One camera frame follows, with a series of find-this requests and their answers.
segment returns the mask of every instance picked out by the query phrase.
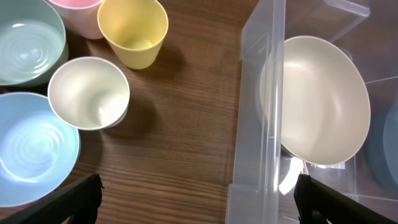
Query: yellow cup rim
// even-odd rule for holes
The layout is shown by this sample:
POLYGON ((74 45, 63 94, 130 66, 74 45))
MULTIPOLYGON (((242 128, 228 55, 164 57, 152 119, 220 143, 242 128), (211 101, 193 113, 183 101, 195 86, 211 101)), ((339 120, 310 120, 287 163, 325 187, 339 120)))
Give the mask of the yellow cup rim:
POLYGON ((162 8, 163 13, 166 15, 166 30, 165 30, 165 32, 164 32, 162 38, 161 38, 158 42, 156 42, 156 44, 152 45, 151 47, 144 48, 144 49, 130 49, 130 48, 127 48, 127 47, 123 47, 123 46, 121 46, 121 45, 119 45, 119 44, 113 42, 113 41, 110 40, 109 38, 107 38, 107 36, 105 35, 105 33, 102 31, 101 24, 100 24, 100 11, 101 11, 101 9, 102 9, 102 7, 103 7, 105 1, 106 1, 106 0, 103 0, 103 1, 101 2, 101 5, 100 5, 99 8, 98 8, 97 23, 98 23, 99 30, 100 30, 101 33, 104 35, 105 39, 106 39, 107 41, 109 41, 110 43, 112 43, 113 45, 115 45, 115 46, 117 46, 117 47, 119 47, 120 49, 123 49, 123 50, 129 50, 129 51, 134 51, 134 52, 140 52, 140 51, 143 51, 143 50, 149 50, 149 49, 151 49, 151 48, 154 48, 154 47, 156 47, 157 45, 159 45, 159 44, 164 40, 164 38, 165 38, 165 36, 166 36, 166 34, 167 34, 167 31, 169 30, 169 17, 167 16, 166 10, 165 10, 164 7, 161 5, 161 3, 158 2, 158 0, 153 0, 153 1, 155 1, 155 2, 160 6, 160 8, 162 8))

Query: light green bowl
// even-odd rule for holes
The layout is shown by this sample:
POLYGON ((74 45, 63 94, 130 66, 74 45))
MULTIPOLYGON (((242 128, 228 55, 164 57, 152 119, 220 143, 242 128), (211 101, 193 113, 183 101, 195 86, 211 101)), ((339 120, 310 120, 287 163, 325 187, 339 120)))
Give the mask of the light green bowl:
POLYGON ((36 86, 68 60, 65 27, 44 0, 0 0, 0 85, 36 86))

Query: plastic cup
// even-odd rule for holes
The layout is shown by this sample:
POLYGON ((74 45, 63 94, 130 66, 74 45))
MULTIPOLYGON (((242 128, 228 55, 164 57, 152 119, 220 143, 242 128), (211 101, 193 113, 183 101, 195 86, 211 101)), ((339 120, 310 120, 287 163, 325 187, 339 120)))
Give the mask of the plastic cup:
POLYGON ((100 39, 97 23, 98 8, 102 0, 48 0, 62 17, 65 26, 87 39, 100 39))
POLYGON ((67 60, 65 27, 49 3, 0 1, 0 85, 41 85, 67 60))
POLYGON ((87 131, 120 123, 130 99, 123 72, 97 57, 76 58, 62 65, 51 78, 47 93, 60 119, 87 131))
POLYGON ((123 64, 143 69, 155 61, 169 20, 156 0, 105 0, 98 25, 123 64))

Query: brown wooden surface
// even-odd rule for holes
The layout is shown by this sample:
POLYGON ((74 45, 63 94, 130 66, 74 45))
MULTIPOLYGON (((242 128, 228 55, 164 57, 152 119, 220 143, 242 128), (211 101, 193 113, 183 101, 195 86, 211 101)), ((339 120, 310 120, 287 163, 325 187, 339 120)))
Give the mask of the brown wooden surface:
MULTIPOLYGON (((70 58, 102 57, 126 74, 131 103, 118 126, 80 132, 79 160, 62 185, 101 175, 99 224, 224 223, 238 118, 240 36, 257 1, 159 1, 170 28, 157 60, 145 70, 125 67, 104 39, 68 34, 70 58)), ((20 209, 2 208, 0 219, 20 209)))

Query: clear plastic container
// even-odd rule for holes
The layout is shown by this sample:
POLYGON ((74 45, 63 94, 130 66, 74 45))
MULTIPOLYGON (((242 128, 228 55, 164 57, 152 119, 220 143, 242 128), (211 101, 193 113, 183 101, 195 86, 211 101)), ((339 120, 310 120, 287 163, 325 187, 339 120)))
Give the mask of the clear plastic container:
POLYGON ((398 2, 391 0, 259 1, 241 39, 241 96, 228 224, 299 223, 293 191, 300 173, 398 222, 398 193, 376 180, 364 148, 343 164, 325 167, 293 158, 280 146, 284 39, 313 35, 342 49, 366 83, 374 119, 398 101, 397 11, 398 2), (266 87, 263 109, 259 83, 266 87))

